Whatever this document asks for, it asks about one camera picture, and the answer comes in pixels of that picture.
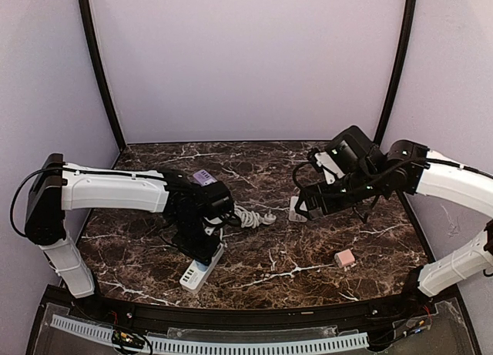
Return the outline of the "purple power strip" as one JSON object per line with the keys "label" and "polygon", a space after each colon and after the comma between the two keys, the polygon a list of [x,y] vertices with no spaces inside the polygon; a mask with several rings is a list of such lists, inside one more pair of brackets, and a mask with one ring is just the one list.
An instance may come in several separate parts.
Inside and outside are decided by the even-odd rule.
{"label": "purple power strip", "polygon": [[193,178],[201,186],[208,186],[209,184],[215,183],[216,179],[208,173],[205,169],[201,169],[193,174]]}

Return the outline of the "pink plug adapter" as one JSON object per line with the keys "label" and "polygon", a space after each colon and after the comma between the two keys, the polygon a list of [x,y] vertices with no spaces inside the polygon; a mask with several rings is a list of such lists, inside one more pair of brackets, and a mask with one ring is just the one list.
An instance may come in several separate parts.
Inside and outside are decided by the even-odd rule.
{"label": "pink plug adapter", "polygon": [[339,268],[344,268],[355,263],[355,256],[351,250],[343,250],[334,255],[335,263]]}

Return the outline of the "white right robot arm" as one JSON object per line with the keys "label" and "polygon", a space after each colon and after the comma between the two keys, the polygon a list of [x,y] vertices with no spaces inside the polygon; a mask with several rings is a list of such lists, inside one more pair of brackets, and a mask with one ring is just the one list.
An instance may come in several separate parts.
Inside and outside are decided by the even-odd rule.
{"label": "white right robot arm", "polygon": [[371,141],[335,139],[314,149],[292,172],[299,189],[295,211],[315,219],[394,193],[428,197],[458,243],[432,263],[414,268],[402,293],[428,299],[466,279],[492,275],[492,176],[416,142],[388,152]]}

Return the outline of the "white power strip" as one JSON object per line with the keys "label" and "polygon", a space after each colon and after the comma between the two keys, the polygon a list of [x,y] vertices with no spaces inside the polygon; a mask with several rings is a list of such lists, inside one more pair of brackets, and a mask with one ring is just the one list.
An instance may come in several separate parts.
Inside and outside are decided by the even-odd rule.
{"label": "white power strip", "polygon": [[221,243],[209,265],[204,265],[196,260],[192,261],[179,280],[180,286],[189,293],[198,294],[218,264],[223,252],[224,244]]}

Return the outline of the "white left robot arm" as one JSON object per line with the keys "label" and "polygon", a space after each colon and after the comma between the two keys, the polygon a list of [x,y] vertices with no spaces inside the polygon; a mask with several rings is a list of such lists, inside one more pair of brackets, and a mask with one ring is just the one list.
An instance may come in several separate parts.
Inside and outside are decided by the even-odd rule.
{"label": "white left robot arm", "polygon": [[46,255],[70,294],[85,299],[95,296],[96,279],[65,227],[66,213],[80,209],[160,214],[176,227],[173,245],[208,266],[220,239],[205,228],[233,211],[234,202],[224,183],[201,185],[175,169],[97,169],[66,162],[61,153],[49,155],[19,184],[9,221],[16,234]]}

